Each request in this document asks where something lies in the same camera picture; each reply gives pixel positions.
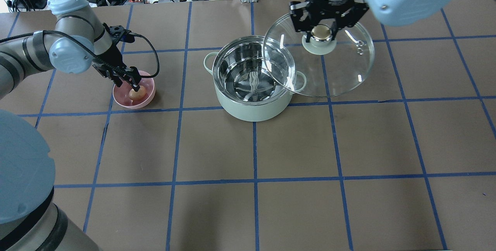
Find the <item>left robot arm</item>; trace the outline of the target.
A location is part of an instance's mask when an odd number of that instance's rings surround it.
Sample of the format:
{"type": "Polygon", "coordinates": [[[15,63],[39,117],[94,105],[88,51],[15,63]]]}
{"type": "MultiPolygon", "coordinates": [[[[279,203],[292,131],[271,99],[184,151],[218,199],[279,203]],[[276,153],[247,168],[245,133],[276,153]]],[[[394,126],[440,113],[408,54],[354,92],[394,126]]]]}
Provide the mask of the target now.
{"type": "MultiPolygon", "coordinates": [[[[137,91],[142,79],[127,68],[116,44],[126,30],[113,30],[87,0],[48,0],[55,30],[1,41],[1,97],[27,77],[56,69],[80,74],[94,66],[117,87],[137,91]]],[[[55,162],[42,135],[20,116],[1,110],[1,250],[99,251],[99,247],[53,201],[55,162]]]]}

